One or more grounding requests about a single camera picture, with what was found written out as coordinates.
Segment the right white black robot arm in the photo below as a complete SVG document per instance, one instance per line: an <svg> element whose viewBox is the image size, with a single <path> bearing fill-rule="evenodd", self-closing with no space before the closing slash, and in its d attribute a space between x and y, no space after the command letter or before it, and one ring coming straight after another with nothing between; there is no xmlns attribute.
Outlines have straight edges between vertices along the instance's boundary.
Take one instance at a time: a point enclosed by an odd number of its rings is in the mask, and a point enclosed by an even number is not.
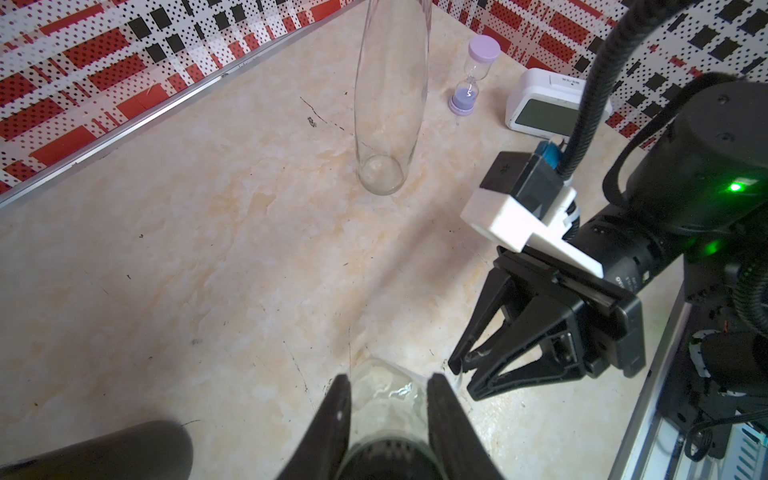
<svg viewBox="0 0 768 480"><path fill-rule="evenodd" d="M656 138L607 206L566 237L574 191L544 149L500 153L466 204L498 247L448 364L484 400L513 390L636 375L646 363L639 293L678 258L685 299L722 318L692 360L725 395L767 392L767 87L702 75L632 139Z"/></svg>

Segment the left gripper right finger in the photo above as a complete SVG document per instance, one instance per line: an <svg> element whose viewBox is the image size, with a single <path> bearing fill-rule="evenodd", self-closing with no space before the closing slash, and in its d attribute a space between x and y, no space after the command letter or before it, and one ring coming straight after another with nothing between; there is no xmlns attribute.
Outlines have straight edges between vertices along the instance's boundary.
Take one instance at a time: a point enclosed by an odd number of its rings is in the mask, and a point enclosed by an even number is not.
<svg viewBox="0 0 768 480"><path fill-rule="evenodd" d="M428 380L427 401L429 446L445 478L502 480L443 374Z"/></svg>

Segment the dark green wine bottle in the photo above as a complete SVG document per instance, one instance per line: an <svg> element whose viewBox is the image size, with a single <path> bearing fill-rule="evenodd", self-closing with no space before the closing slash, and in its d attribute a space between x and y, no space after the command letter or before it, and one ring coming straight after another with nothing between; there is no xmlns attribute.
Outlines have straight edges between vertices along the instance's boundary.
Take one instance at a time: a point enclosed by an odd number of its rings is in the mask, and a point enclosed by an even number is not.
<svg viewBox="0 0 768 480"><path fill-rule="evenodd" d="M185 427L156 420L1 467L3 479L187 479L193 444Z"/></svg>

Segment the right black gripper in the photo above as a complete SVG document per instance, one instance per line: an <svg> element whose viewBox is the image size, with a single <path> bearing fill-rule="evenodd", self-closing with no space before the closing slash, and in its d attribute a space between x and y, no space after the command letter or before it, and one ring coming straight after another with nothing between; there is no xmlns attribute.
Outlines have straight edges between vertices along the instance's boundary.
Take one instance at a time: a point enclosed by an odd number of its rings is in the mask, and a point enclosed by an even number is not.
<svg viewBox="0 0 768 480"><path fill-rule="evenodd" d="M644 367L638 295L689 238L607 206L572 244L601 263L601 278L530 247L500 249L448 360L456 375L476 370L467 386L472 399L598 377L610 366L632 377ZM499 312L502 325L476 347Z"/></svg>

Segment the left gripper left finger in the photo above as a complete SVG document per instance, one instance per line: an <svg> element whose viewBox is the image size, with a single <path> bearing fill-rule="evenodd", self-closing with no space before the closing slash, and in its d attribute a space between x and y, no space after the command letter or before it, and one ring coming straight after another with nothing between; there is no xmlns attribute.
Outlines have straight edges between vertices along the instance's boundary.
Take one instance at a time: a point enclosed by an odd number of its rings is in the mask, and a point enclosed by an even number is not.
<svg viewBox="0 0 768 480"><path fill-rule="evenodd" d="M351 407L349 377L339 374L331 382L302 440L277 478L335 479L349 447Z"/></svg>

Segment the small clear black-capped bottle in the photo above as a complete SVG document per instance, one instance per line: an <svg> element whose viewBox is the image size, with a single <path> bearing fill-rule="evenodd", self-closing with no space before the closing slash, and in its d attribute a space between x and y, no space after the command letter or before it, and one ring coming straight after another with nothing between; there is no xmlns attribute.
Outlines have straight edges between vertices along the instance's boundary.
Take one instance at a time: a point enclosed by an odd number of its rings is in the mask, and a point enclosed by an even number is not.
<svg viewBox="0 0 768 480"><path fill-rule="evenodd" d="M372 357L351 380L348 451L338 479L443 479L428 444L426 380Z"/></svg>

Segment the tall clear corked bottle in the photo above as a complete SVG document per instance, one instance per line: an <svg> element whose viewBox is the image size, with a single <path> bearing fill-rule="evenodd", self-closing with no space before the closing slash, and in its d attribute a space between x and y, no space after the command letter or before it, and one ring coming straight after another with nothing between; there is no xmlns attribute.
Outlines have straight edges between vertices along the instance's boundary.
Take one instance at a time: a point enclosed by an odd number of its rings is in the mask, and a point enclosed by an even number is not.
<svg viewBox="0 0 768 480"><path fill-rule="evenodd" d="M431 3L368 3L354 91L357 176L386 196L405 183L428 94Z"/></svg>

